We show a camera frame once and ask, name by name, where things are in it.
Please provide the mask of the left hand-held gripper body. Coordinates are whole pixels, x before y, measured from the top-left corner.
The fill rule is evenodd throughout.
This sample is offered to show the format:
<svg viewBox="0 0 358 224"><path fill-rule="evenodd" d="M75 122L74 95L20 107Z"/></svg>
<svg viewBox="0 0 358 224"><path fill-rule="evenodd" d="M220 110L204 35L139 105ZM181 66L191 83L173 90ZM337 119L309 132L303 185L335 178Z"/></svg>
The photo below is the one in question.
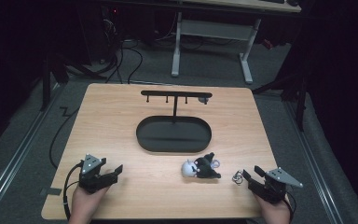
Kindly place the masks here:
<svg viewBox="0 0 358 224"><path fill-rule="evenodd" d="M88 193L95 193L109 186L106 175L101 175L98 158L87 154L79 174L79 186Z"/></svg>

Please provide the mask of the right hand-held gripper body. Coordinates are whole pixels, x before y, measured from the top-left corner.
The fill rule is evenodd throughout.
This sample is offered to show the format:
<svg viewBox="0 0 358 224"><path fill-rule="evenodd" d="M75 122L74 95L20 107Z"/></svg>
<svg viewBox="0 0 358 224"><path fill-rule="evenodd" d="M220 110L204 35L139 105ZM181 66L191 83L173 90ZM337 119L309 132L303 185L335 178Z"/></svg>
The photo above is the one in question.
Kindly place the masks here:
<svg viewBox="0 0 358 224"><path fill-rule="evenodd" d="M289 175L282 167L265 171L265 182L259 186L249 186L248 189L269 203L279 203L285 199L287 187L302 188L303 184Z"/></svg>

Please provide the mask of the black and white plush keychain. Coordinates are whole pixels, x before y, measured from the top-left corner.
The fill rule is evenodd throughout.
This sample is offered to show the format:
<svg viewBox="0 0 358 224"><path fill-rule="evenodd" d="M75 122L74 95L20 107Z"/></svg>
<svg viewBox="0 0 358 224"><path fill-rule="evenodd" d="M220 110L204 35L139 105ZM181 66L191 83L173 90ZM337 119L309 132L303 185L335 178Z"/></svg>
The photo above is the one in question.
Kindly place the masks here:
<svg viewBox="0 0 358 224"><path fill-rule="evenodd" d="M220 166L220 161L214 159L214 153L199 157L194 161L187 160L182 164L181 172L183 177L196 178L220 178L221 175L215 171Z"/></svg>

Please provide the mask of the black hook stand with tray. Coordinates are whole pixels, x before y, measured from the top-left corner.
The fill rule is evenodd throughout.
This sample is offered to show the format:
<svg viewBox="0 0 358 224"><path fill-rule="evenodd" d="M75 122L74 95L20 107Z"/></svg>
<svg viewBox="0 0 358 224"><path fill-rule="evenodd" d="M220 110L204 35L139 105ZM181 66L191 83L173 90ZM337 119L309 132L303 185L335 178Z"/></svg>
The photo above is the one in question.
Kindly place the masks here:
<svg viewBox="0 0 358 224"><path fill-rule="evenodd" d="M138 144L149 152L157 153L198 153L209 146L212 139L210 125L201 118L178 116L178 99L211 98L210 92L193 91L141 91L149 102L150 96L161 96L169 100L173 98L171 116L150 116L137 126Z"/></svg>

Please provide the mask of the person's right hand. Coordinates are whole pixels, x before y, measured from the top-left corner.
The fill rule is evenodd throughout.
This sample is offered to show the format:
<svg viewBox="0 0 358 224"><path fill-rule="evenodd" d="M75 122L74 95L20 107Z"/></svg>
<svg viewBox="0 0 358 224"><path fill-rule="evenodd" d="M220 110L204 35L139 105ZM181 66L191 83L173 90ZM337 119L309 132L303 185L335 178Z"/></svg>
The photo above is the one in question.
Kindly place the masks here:
<svg viewBox="0 0 358 224"><path fill-rule="evenodd" d="M292 219L291 209L285 201L269 203L257 195L254 195L260 205L262 217L267 224L290 224Z"/></svg>

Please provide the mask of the grey tape piece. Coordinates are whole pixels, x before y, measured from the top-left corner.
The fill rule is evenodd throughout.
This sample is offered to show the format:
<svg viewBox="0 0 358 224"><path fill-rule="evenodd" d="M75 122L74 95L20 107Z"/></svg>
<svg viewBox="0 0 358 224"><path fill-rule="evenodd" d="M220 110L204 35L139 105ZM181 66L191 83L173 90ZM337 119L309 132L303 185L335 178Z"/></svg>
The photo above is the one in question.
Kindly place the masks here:
<svg viewBox="0 0 358 224"><path fill-rule="evenodd" d="M62 193L62 189L56 189L56 188L42 188L40 190L39 195L40 196L47 196L47 195L56 195L60 196Z"/></svg>

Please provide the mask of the dark metal stand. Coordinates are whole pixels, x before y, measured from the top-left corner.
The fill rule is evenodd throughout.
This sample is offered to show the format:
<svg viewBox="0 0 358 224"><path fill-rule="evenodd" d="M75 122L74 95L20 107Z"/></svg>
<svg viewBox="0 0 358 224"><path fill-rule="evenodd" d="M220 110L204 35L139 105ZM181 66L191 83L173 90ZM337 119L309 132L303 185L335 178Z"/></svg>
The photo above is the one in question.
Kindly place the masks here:
<svg viewBox="0 0 358 224"><path fill-rule="evenodd" d="M297 128L303 132L303 116L306 109L306 92L307 92L307 79L302 75L291 75L288 77L278 78L266 85L263 85L255 90L253 94L260 94L268 90L282 90L281 99L285 102L295 102L295 121Z"/></svg>
<svg viewBox="0 0 358 224"><path fill-rule="evenodd" d="M54 76L55 80L59 84L66 84L69 80L69 77L66 72L64 58L61 56L61 54L50 53L46 56L46 59L43 61L42 106L41 106L42 111L47 109L50 102L51 76Z"/></svg>

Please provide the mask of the dark computer tower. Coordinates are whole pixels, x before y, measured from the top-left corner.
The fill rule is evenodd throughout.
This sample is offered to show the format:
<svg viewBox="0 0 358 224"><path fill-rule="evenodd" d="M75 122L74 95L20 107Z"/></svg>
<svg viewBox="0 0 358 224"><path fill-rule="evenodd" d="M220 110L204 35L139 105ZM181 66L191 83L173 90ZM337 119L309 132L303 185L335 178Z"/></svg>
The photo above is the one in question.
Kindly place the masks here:
<svg viewBox="0 0 358 224"><path fill-rule="evenodd" d="M111 62L120 42L119 11L117 7L101 6L103 33L107 42L106 60Z"/></svg>

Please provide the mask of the metal floor rail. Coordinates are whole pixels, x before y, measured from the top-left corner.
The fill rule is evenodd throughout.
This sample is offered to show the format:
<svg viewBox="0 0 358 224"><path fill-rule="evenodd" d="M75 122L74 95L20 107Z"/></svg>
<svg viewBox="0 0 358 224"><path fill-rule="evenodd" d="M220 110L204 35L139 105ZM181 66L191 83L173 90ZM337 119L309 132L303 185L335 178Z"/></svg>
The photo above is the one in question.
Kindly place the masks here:
<svg viewBox="0 0 358 224"><path fill-rule="evenodd" d="M337 209L337 205L332 195L331 189L328 187L327 182L325 181L325 178L321 172L321 169L312 153L310 143L305 133L298 128L294 107L291 103L283 102L282 104L291 120L292 125L294 126L296 135L300 141L301 149L306 164L310 171L314 187L318 192L319 198L322 202L324 211L327 214L330 224L343 224L342 216Z"/></svg>
<svg viewBox="0 0 358 224"><path fill-rule="evenodd" d="M26 158L51 105L64 87L64 84L54 84L50 90L51 99L47 107L43 107L43 85L37 85L0 136L0 202Z"/></svg>

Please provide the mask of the grey desk frame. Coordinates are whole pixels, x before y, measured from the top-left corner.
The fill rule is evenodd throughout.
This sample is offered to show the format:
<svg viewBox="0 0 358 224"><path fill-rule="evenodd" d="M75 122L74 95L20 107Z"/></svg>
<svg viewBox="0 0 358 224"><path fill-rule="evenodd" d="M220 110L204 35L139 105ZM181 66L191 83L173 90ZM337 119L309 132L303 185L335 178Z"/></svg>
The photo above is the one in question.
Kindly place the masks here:
<svg viewBox="0 0 358 224"><path fill-rule="evenodd" d="M180 74L181 38L183 35L240 40L247 43L244 51L239 54L241 69L247 84L253 83L248 64L248 57L258 28L264 16L297 16L301 12L299 5L292 0L104 0L123 7L150 7L177 12L175 49L172 56L173 77ZM253 22L242 25L238 22L206 21L202 19L184 19L184 12L222 13L224 16L250 16Z"/></svg>

